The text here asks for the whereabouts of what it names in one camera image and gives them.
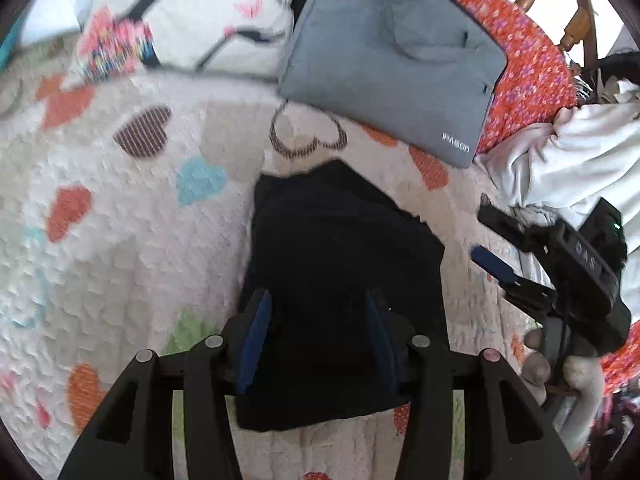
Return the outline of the right hand white glove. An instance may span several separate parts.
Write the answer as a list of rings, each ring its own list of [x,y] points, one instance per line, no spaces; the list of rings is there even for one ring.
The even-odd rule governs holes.
[[[590,356],[566,356],[552,366],[540,352],[544,331],[530,330],[524,346],[530,350],[521,380],[544,409],[570,456],[585,448],[604,393],[600,362]]]

